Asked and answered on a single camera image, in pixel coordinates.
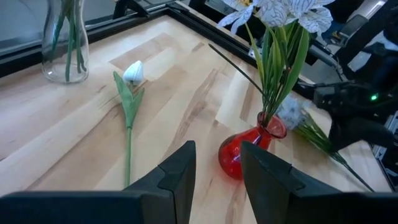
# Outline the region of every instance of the wooden table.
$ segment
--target wooden table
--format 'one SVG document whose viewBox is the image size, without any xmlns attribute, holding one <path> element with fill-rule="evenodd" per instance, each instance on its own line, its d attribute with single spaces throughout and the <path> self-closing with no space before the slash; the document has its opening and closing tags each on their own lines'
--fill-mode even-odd
<svg viewBox="0 0 398 224">
<path fill-rule="evenodd" d="M 40 65 L 0 79 L 0 194 L 121 190 L 126 132 L 112 72 L 142 60 L 146 92 L 132 131 L 132 180 L 195 140 L 191 222 L 255 223 L 243 183 L 223 173 L 216 155 L 225 138 L 255 125 L 261 97 L 209 42 L 164 16 L 91 44 L 90 76 L 81 84 L 51 83 Z M 255 68 L 219 49 L 256 78 Z M 310 112 L 324 130 L 330 127 L 324 111 Z M 270 152 L 337 189 L 366 190 L 293 133 Z M 390 191 L 365 142 L 342 154 L 376 191 Z"/>
</svg>

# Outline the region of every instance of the wooden tabletop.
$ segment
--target wooden tabletop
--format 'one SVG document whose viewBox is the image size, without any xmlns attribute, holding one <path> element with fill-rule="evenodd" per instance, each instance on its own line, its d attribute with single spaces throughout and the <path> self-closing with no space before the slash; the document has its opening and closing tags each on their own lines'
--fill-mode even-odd
<svg viewBox="0 0 398 224">
<path fill-rule="evenodd" d="M 132 181 L 187 140 L 197 145 L 192 223 L 255 223 L 242 182 L 217 160 L 220 143 L 253 127 L 261 96 L 207 45 L 209 40 L 164 16 L 90 45 L 90 75 L 76 85 L 49 82 L 40 65 L 0 79 L 0 195 L 18 190 L 121 190 L 126 132 L 112 73 L 144 62 L 146 92 L 132 131 Z M 244 71 L 256 69 L 219 47 Z M 324 111 L 310 109 L 327 131 Z M 270 152 L 344 191 L 365 191 L 294 133 Z M 390 188 L 369 146 L 343 157 L 376 191 Z"/>
</svg>

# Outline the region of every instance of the glass vase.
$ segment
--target glass vase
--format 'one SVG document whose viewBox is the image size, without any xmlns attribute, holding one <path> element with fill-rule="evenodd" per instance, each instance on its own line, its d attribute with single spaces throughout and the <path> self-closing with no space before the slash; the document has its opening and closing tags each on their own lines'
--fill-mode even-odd
<svg viewBox="0 0 398 224">
<path fill-rule="evenodd" d="M 218 150 L 218 161 L 221 168 L 236 180 L 243 180 L 241 167 L 241 143 L 243 141 L 251 142 L 264 150 L 268 150 L 273 139 L 286 137 L 286 127 L 278 117 L 273 116 L 267 128 L 261 124 L 262 117 L 263 113 L 259 113 L 255 128 L 230 136 L 221 143 Z"/>
<path fill-rule="evenodd" d="M 47 0 L 42 40 L 44 75 L 57 83 L 77 83 L 88 76 L 88 39 L 84 0 Z"/>
</svg>

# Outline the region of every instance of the green light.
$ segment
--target green light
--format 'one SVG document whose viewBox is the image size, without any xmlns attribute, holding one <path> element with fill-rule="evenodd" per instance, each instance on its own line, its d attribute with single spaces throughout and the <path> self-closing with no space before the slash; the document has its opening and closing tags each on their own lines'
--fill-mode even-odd
<svg viewBox="0 0 398 224">
<path fill-rule="evenodd" d="M 375 100 L 377 100 L 377 98 L 378 98 L 379 96 L 377 95 L 377 94 L 375 94 L 375 95 L 373 95 L 373 96 L 371 96 L 371 101 L 375 101 Z"/>
</svg>

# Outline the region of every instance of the red glass vase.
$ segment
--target red glass vase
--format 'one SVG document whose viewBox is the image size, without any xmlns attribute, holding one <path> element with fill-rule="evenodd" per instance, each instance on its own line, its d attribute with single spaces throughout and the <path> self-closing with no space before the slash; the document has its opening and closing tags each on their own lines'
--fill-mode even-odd
<svg viewBox="0 0 398 224">
<path fill-rule="evenodd" d="M 241 143 L 251 142 L 268 150 L 269 144 L 273 139 L 283 139 L 286 137 L 286 127 L 276 116 L 270 120 L 267 128 L 262 124 L 263 113 L 257 116 L 257 126 L 239 134 L 234 134 L 221 143 L 218 150 L 218 161 L 223 170 L 236 180 L 243 180 L 241 167 Z"/>
</svg>

